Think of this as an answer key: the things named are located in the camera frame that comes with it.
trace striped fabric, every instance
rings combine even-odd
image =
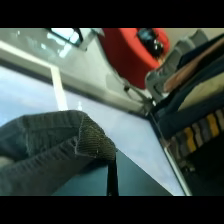
[[[208,114],[176,133],[168,142],[169,150],[180,164],[185,158],[224,131],[224,108]]]

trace brown garment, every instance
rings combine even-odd
[[[179,85],[187,81],[195,72],[197,69],[197,66],[199,62],[204,59],[207,55],[211,54],[215,50],[217,50],[219,47],[221,47],[224,44],[224,38],[217,41],[215,44],[213,44],[210,48],[205,50],[203,53],[201,53],[199,56],[197,56],[195,59],[190,61],[188,64],[186,64],[184,67],[182,67],[178,72],[176,72],[174,75],[172,75],[164,84],[164,91],[165,92],[171,92],[175,88],[177,88]]]

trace floor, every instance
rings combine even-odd
[[[18,48],[25,50],[27,42],[25,41],[23,45],[19,46],[21,42],[15,40],[13,42],[12,39],[13,35],[16,35],[15,30],[10,32],[9,30],[6,32],[4,29],[0,29],[0,39],[6,40],[8,35],[11,38],[7,39],[8,43],[13,43],[14,46],[16,45]],[[93,82],[96,88],[104,88],[108,92],[119,89],[121,91],[117,91],[117,94],[126,98],[126,94],[122,91],[122,84],[116,77],[113,78],[112,69],[105,62],[104,56],[100,53],[101,51],[97,50],[97,42],[91,44],[92,51],[89,51],[88,55],[87,52],[79,52],[76,55],[75,52],[78,51],[74,50],[72,53],[74,54],[73,64],[71,64],[71,58],[68,58],[67,61],[66,59],[51,58],[48,61],[58,60],[57,63],[61,63],[60,68],[62,70],[67,69],[69,73],[68,70],[71,69],[70,75],[80,78],[83,82]],[[26,51],[30,53],[32,49],[32,47],[29,47],[29,50],[26,49]],[[110,74],[109,77],[113,82],[107,83],[108,74]],[[23,114],[57,110],[53,86],[23,74],[15,73],[4,67],[0,67],[0,80],[0,103],[5,105],[0,109],[0,125]],[[92,119],[102,126],[125,155],[173,195],[184,195],[148,121],[68,91],[65,91],[65,95],[68,109],[78,109],[88,113]]]

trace red chair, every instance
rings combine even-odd
[[[120,76],[132,85],[145,89],[146,74],[160,66],[137,37],[140,28],[103,28],[105,36],[99,36],[101,45],[110,64]],[[153,28],[158,40],[164,45],[164,55],[170,43],[165,31]]]

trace yellow stripe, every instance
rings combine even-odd
[[[185,128],[184,133],[187,136],[187,145],[188,145],[190,151],[194,152],[196,150],[196,145],[194,143],[193,132],[192,132],[191,128],[189,128],[189,127]]]
[[[211,129],[211,132],[212,132],[212,136],[213,137],[218,136],[219,135],[219,128],[217,126],[215,116],[213,114],[209,114],[207,116],[207,120],[208,120],[210,129]]]

